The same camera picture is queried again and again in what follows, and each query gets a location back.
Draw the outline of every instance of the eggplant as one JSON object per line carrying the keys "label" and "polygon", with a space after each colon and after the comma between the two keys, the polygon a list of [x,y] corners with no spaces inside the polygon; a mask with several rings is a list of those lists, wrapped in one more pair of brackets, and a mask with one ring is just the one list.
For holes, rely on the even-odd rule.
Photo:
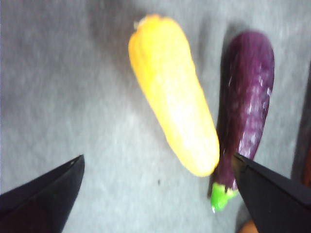
{"label": "eggplant", "polygon": [[274,66],[269,39],[256,31],[236,36],[224,54],[217,122],[220,161],[213,174],[213,211],[222,210],[238,193],[231,168],[233,154],[254,159],[268,113]]}

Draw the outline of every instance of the orange object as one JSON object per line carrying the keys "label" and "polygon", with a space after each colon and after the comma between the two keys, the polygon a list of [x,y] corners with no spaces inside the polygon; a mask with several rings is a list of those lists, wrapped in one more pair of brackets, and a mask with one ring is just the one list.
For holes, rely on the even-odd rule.
{"label": "orange object", "polygon": [[258,233],[253,220],[249,220],[244,224],[239,233]]}
{"label": "orange object", "polygon": [[311,145],[305,162],[302,183],[308,187],[311,187]]}
{"label": "orange object", "polygon": [[180,26],[149,15],[137,25],[128,51],[137,81],[180,162],[194,175],[211,174],[219,141]]}

